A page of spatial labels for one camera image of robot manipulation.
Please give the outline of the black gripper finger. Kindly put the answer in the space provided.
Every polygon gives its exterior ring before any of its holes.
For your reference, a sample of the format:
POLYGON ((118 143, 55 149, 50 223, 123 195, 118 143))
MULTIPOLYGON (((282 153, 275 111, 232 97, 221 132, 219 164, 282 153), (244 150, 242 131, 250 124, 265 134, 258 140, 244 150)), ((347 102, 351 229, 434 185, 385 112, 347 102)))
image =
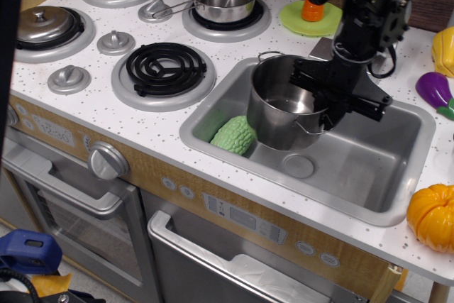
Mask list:
POLYGON ((326 111, 330 106, 330 101, 322 92, 314 92, 313 96, 313 110, 314 111, 326 111))
POLYGON ((330 107, 321 117, 321 125, 323 129, 334 128, 347 113, 345 107, 330 107))

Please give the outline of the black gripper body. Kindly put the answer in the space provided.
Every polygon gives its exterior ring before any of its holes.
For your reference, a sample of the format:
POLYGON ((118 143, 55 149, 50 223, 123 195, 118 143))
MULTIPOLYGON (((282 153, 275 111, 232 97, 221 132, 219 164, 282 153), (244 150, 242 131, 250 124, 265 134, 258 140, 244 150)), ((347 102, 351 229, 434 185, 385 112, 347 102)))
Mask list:
POLYGON ((364 64, 346 62, 339 57, 327 61, 301 57, 293 62, 293 67, 290 82, 312 94, 322 92, 330 101, 329 108, 345 107, 347 113, 354 111, 380 121, 393 102, 370 79, 364 64))

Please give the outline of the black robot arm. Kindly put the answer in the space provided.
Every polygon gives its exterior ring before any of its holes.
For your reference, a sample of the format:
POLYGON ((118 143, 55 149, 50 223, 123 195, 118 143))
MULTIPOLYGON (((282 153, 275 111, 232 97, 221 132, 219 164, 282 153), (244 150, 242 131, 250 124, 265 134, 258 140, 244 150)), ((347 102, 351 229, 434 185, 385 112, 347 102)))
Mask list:
MULTIPOLYGON (((328 0, 308 0, 324 5, 328 0)), ((327 61, 294 61, 290 83, 311 92, 322 110, 309 134, 334 128, 346 113, 356 112, 380 121, 392 98, 371 80, 372 61, 378 53, 396 57, 394 44, 408 30, 411 0, 345 0, 343 15, 327 61)))

